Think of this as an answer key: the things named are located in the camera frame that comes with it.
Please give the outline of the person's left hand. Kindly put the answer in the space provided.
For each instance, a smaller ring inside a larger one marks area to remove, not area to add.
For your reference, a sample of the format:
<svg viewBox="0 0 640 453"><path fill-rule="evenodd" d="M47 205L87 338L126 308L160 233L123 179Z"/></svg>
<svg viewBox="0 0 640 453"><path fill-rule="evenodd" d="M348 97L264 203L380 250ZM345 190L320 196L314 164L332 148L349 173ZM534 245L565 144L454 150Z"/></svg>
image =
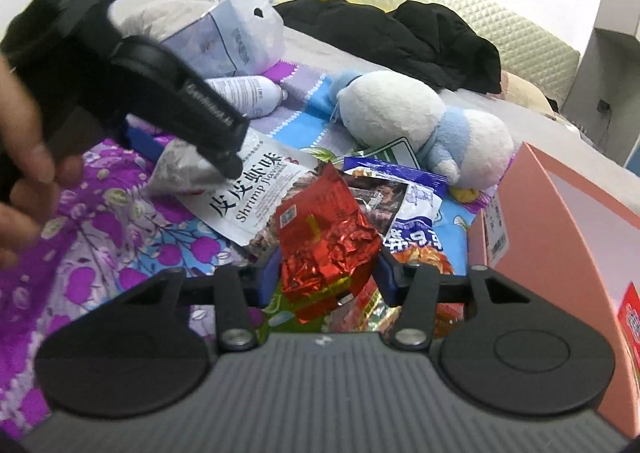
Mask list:
<svg viewBox="0 0 640 453"><path fill-rule="evenodd" d="M81 181L84 160L72 155L54 161L44 144L40 109L6 60L1 61L1 143L23 173L10 201L1 205L1 266L9 269L38 241L58 208L62 188Z"/></svg>

